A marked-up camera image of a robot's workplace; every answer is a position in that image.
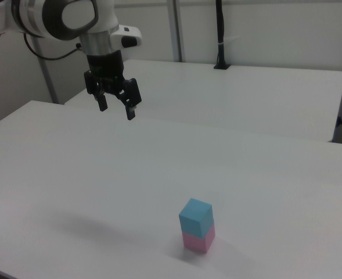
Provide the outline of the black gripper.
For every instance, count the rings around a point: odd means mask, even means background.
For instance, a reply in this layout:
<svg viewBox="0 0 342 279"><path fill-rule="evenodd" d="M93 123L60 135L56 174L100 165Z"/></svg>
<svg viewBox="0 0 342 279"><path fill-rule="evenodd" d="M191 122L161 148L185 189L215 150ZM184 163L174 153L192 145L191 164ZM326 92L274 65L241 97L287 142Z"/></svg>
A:
<svg viewBox="0 0 342 279"><path fill-rule="evenodd" d="M89 71L84 73L87 93L93 95L101 112L107 109L105 92L115 95L123 105L127 119L135 117L136 106L142 102L135 78L125 80L124 64L120 50L107 55L87 55Z"/></svg>

